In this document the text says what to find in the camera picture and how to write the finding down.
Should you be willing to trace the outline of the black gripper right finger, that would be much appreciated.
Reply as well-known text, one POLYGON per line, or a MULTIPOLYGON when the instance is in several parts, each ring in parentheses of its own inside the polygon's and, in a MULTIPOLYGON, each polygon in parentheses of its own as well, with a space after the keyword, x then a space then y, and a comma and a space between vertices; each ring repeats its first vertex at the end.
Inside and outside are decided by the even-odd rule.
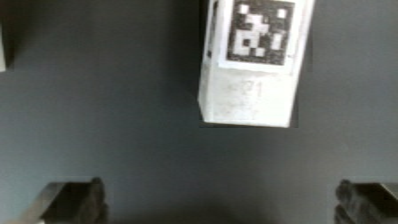
POLYGON ((335 224, 398 224, 398 183, 354 183, 336 188, 335 224))

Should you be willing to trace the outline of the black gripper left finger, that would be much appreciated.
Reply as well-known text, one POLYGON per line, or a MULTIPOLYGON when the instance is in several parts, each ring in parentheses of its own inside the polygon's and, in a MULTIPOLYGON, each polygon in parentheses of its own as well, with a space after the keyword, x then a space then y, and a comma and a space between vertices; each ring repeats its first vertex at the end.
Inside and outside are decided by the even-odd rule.
POLYGON ((105 184, 50 182, 22 215, 24 224, 109 224, 105 184))

